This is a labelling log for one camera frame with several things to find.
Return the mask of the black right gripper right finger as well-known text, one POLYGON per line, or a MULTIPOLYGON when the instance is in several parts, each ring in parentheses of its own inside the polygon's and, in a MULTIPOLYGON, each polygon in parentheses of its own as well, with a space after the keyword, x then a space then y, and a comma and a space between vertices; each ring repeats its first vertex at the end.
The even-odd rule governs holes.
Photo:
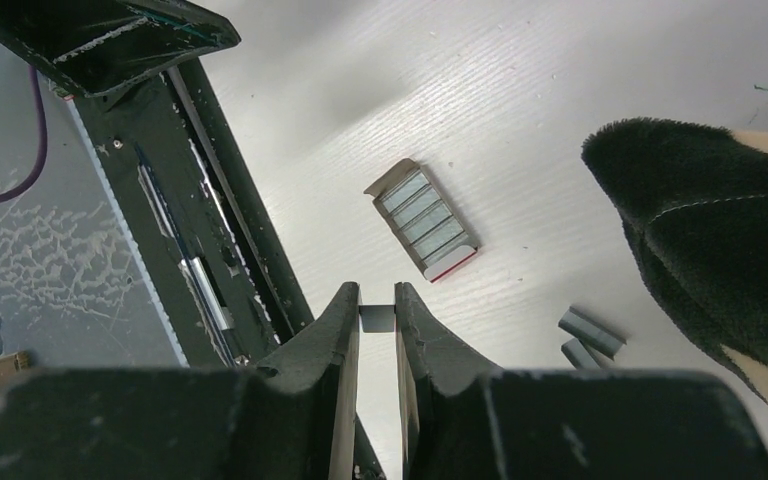
POLYGON ((768 479, 737 396, 687 370, 512 370, 395 287, 407 479, 768 479))

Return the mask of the grey staple strip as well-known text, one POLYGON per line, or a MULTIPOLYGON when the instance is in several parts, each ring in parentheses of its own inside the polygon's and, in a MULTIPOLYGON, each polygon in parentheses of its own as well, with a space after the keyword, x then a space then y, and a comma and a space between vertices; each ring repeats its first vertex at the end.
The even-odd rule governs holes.
POLYGON ((560 347, 562 354, 577 370, 604 369, 605 364, 598 356, 581 340, 572 338, 560 347))
POLYGON ((562 315, 558 326, 611 360, 627 344, 624 337, 573 307, 562 315))
POLYGON ((362 331, 369 334, 394 333, 396 312, 392 304, 360 305, 359 318, 362 331))

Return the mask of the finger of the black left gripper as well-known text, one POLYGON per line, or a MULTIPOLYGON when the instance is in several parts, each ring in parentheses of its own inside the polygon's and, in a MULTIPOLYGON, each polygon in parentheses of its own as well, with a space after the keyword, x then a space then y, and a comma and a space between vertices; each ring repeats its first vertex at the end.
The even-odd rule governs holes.
POLYGON ((241 37, 189 1, 0 0, 0 44, 71 94, 102 97, 241 37))

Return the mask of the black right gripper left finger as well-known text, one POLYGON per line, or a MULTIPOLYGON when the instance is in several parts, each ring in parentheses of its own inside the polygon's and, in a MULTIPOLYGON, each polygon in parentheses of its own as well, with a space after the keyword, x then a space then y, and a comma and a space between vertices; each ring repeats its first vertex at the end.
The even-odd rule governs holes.
POLYGON ((348 479, 356 283, 267 357, 219 369, 37 369, 0 394, 0 479, 348 479))

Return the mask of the staple box with staples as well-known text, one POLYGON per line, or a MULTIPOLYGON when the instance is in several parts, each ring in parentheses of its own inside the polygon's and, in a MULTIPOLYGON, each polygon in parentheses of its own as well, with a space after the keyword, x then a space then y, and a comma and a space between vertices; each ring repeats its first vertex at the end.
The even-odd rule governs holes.
POLYGON ((438 282, 479 253, 477 236, 424 165, 403 158, 365 194, 426 281, 438 282))

